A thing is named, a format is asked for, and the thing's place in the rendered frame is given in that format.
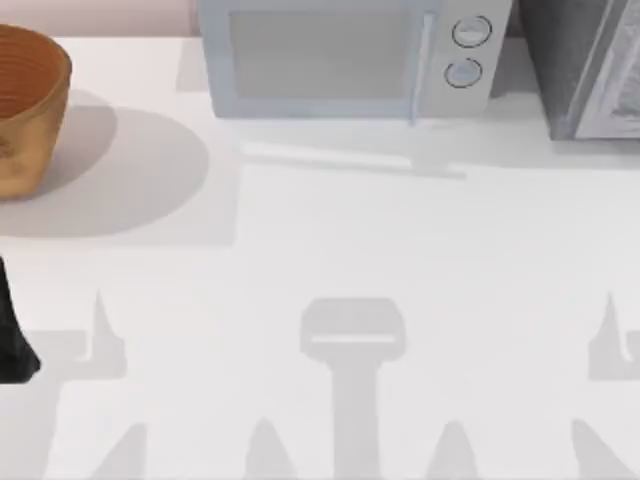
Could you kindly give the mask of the brown wooden basket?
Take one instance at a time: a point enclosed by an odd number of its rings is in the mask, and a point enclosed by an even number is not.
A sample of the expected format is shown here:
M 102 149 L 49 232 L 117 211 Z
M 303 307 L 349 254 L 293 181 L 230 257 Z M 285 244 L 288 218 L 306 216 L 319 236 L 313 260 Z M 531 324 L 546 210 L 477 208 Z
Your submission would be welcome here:
M 72 61 L 52 38 L 0 24 L 0 200 L 34 193 L 53 158 Z

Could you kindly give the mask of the microwave door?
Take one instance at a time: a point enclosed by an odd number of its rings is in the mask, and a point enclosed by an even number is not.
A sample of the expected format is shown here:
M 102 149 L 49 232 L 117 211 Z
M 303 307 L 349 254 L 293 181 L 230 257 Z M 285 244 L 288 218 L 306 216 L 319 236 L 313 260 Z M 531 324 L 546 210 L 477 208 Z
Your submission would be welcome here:
M 408 118 L 440 0 L 197 0 L 222 118 Z

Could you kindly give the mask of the pale microwave oven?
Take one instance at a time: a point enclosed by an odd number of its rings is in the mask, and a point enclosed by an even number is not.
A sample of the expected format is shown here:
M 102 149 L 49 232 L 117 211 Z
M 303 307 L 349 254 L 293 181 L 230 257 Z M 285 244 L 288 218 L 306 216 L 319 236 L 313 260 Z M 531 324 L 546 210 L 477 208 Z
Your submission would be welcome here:
M 441 11 L 431 34 L 430 54 L 421 95 L 423 118 L 466 117 L 483 111 L 492 90 L 499 56 L 513 0 L 440 0 Z M 477 48 L 461 48 L 452 38 L 452 29 L 461 19 L 484 16 L 492 24 L 489 40 Z M 444 79 L 450 63 L 472 58 L 483 67 L 483 76 L 474 86 L 456 89 Z

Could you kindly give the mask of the microwave knob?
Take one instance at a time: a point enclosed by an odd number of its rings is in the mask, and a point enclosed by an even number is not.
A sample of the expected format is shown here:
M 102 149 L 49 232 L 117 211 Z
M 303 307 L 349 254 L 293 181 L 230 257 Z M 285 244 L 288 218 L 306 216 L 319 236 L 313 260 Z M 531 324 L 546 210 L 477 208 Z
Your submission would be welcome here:
M 471 16 L 459 20 L 452 29 L 452 38 L 461 48 L 477 48 L 492 34 L 492 24 L 484 16 Z
M 450 63 L 444 72 L 447 84 L 456 89 L 470 88 L 478 83 L 482 76 L 482 65 L 472 58 Z

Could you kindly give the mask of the grey cabinet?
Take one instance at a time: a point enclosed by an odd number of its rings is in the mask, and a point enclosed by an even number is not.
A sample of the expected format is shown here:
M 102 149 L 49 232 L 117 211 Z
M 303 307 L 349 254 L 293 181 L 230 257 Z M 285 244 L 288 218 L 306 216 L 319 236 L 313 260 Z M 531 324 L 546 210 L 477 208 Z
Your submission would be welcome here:
M 550 137 L 640 140 L 640 0 L 519 0 Z

